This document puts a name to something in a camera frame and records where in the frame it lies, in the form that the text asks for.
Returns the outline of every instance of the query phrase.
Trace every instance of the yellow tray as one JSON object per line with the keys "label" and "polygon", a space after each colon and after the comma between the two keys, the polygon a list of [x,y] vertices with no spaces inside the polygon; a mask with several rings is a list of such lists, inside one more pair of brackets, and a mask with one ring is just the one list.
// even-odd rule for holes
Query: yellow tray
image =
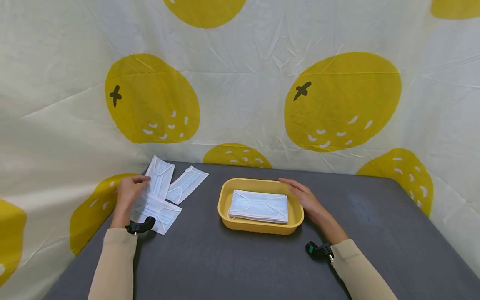
{"label": "yellow tray", "polygon": [[[271,194],[285,194],[288,198],[288,223],[268,223],[242,218],[228,218],[228,210],[232,204],[233,190],[249,192],[265,192]],[[232,178],[227,180],[218,199],[218,214],[223,224],[233,230],[252,231],[271,234],[292,234],[303,222],[304,213],[297,197],[288,189],[288,185],[279,181]]]}

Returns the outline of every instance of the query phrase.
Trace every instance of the white cloth backdrop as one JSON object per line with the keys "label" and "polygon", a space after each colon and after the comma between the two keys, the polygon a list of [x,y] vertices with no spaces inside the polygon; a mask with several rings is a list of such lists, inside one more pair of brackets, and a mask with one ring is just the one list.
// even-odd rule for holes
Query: white cloth backdrop
{"label": "white cloth backdrop", "polygon": [[153,154],[391,177],[480,276],[476,3],[5,0],[0,15],[1,299],[41,299]]}

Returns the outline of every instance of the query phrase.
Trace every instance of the table surface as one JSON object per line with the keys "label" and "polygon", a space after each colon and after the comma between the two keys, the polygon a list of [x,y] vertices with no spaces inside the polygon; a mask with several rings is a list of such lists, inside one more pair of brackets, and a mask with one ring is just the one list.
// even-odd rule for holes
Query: table surface
{"label": "table surface", "polygon": [[[218,197],[223,183],[236,177],[285,177],[309,186],[398,299],[480,299],[480,280],[393,180],[173,163],[173,180],[190,165],[210,175],[180,204],[183,210],[165,236],[140,235],[135,299],[349,299],[329,263],[305,252],[308,241],[325,242],[309,220],[289,236],[223,225]],[[44,299],[87,298],[110,218]]]}

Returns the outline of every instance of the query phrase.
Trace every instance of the yellow circle pattern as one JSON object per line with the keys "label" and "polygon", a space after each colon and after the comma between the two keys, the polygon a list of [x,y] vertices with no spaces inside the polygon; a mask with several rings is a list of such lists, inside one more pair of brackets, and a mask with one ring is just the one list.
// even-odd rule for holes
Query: yellow circle pattern
{"label": "yellow circle pattern", "polygon": [[272,168],[263,154],[238,143],[225,143],[208,150],[204,156],[204,164]]}
{"label": "yellow circle pattern", "polygon": [[397,181],[427,215],[433,202],[433,182],[420,160],[407,149],[397,148],[372,159],[357,175],[386,177]]}
{"label": "yellow circle pattern", "polygon": [[70,249],[77,256],[87,245],[117,204],[120,181],[137,174],[119,174],[99,183],[93,193],[80,204],[70,218]]}
{"label": "yellow circle pattern", "polygon": [[396,67],[381,56],[351,52],[306,69],[285,102],[285,127],[299,147],[330,152],[355,147],[390,120],[402,91]]}
{"label": "yellow circle pattern", "polygon": [[200,124],[197,95],[187,79],[151,54],[115,62],[105,82],[107,107],[133,143],[178,143]]}
{"label": "yellow circle pattern", "polygon": [[240,12],[246,0],[163,0],[180,20],[199,28],[221,26]]}
{"label": "yellow circle pattern", "polygon": [[439,19],[465,20],[480,17],[478,0],[433,0],[430,9]]}
{"label": "yellow circle pattern", "polygon": [[27,222],[25,211],[0,199],[0,287],[15,272],[22,259],[24,228]]}

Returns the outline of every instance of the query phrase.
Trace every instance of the white face mask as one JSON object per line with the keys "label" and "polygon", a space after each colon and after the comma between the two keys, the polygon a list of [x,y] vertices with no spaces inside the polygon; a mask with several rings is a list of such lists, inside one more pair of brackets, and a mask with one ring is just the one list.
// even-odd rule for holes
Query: white face mask
{"label": "white face mask", "polygon": [[281,194],[234,190],[228,216],[288,223],[288,199]]}
{"label": "white face mask", "polygon": [[144,222],[148,216],[155,218],[155,225],[152,230],[165,234],[177,219],[182,208],[173,204],[149,197],[148,200],[140,198],[144,205],[135,203],[130,220],[133,222]]}
{"label": "white face mask", "polygon": [[150,194],[160,200],[165,200],[174,167],[175,165],[154,156],[145,173],[145,175],[151,177],[151,180],[149,181],[149,186],[143,191],[142,196],[146,199]]}
{"label": "white face mask", "polygon": [[208,173],[202,172],[199,169],[190,166],[180,177],[175,180],[167,193],[167,199],[175,204],[182,203],[202,181],[207,178]]}

